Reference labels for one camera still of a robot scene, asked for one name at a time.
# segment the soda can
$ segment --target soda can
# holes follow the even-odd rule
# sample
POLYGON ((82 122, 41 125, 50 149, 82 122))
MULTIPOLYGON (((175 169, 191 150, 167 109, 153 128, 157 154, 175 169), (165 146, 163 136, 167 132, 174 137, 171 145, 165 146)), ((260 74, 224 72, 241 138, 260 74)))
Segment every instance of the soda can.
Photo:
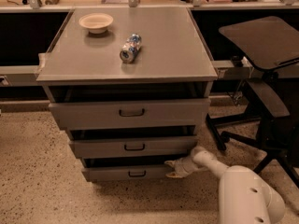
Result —
POLYGON ((121 59, 124 63, 131 63, 141 48, 141 36, 132 34, 121 49, 121 59))

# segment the speckled floor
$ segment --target speckled floor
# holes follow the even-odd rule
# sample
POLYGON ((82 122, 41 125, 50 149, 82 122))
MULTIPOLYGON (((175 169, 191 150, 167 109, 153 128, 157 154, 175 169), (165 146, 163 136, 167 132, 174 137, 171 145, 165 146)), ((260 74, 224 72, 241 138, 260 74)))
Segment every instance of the speckled floor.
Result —
MULTIPOLYGON (((218 223, 218 180, 210 172, 179 180, 88 183, 80 172, 80 161, 67 145, 66 134, 59 131, 50 112, 4 110, 0 116, 1 224, 218 223)), ((228 110, 236 108, 216 104, 210 114, 222 115, 228 110)), ((229 129, 254 134, 256 127, 253 123, 229 129)), ((200 145, 228 165, 252 168, 264 156, 262 151, 234 141, 221 153, 206 127, 199 139, 200 145)), ((261 176, 286 202, 280 223, 299 223, 299 189, 275 161, 261 176)))

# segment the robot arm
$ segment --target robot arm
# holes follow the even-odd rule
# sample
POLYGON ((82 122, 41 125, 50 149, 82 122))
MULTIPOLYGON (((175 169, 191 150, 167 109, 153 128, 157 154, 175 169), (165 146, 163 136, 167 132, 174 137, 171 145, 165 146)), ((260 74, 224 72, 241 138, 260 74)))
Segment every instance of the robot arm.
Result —
POLYGON ((208 169, 220 180, 220 224, 270 224, 278 223, 284 216, 281 196, 258 175, 243 166, 229 167, 202 147, 166 164, 174 168, 168 177, 182 178, 208 169))

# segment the cabinet top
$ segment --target cabinet top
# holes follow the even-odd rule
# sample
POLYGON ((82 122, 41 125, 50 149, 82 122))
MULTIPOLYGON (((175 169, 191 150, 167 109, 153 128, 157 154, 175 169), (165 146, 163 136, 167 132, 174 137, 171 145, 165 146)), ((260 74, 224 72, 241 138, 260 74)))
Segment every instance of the cabinet top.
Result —
POLYGON ((50 83, 135 83, 210 81, 217 78, 186 7, 77 8, 37 81, 50 83), (114 21, 101 35, 89 34, 79 19, 106 13, 114 21), (133 63, 121 48, 137 33, 142 47, 133 63))

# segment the black handle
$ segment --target black handle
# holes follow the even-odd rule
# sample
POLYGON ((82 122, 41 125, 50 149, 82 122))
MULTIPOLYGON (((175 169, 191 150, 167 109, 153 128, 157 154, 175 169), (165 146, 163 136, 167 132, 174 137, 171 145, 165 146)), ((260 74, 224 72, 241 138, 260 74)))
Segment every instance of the black handle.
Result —
POLYGON ((124 150, 126 150, 126 151, 142 151, 145 148, 146 148, 145 144, 142 144, 142 147, 140 147, 140 148, 128 148, 127 145, 124 145, 124 150))
POLYGON ((136 174, 136 175, 132 175, 132 174, 131 174, 131 171, 128 172, 128 175, 129 175, 130 177, 143 177, 143 176, 145 176, 146 174, 147 174, 147 171, 146 171, 146 170, 143 171, 142 174, 136 174))
POLYGON ((146 110, 143 108, 140 111, 136 112, 136 113, 128 113, 125 114, 125 111, 122 111, 121 109, 119 110, 119 115, 122 117, 138 117, 138 116, 143 116, 145 114, 146 110))

